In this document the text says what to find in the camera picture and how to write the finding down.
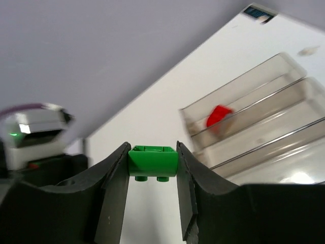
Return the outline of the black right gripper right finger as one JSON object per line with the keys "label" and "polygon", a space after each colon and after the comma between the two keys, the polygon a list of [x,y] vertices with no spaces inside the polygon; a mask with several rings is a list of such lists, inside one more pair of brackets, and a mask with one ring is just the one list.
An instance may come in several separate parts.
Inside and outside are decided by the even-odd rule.
{"label": "black right gripper right finger", "polygon": [[177,189],[187,243],[324,243],[324,186],[238,186],[199,162],[182,143]]}

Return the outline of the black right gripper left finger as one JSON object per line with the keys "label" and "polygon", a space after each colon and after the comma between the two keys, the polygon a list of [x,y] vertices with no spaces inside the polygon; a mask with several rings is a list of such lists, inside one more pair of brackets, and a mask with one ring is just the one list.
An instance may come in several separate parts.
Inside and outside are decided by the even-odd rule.
{"label": "black right gripper left finger", "polygon": [[61,155],[1,173],[1,243],[119,243],[130,149],[93,166]]}

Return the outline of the green curved lego brick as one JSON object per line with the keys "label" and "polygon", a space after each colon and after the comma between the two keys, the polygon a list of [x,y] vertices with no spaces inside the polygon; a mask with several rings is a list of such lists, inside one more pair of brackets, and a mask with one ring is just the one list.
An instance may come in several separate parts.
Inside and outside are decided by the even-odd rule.
{"label": "green curved lego brick", "polygon": [[177,170],[178,153],[169,146],[136,145],[128,152],[128,173],[135,181],[155,177],[158,182],[168,182]]}

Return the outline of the red rounded lego brick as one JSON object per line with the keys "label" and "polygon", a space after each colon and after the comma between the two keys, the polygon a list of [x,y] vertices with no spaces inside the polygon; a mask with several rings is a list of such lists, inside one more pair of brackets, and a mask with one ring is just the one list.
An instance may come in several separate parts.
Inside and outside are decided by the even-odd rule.
{"label": "red rounded lego brick", "polygon": [[218,125],[218,123],[233,113],[234,110],[232,108],[224,105],[217,105],[208,116],[206,120],[206,127],[210,132],[217,133],[220,128],[220,125]]}

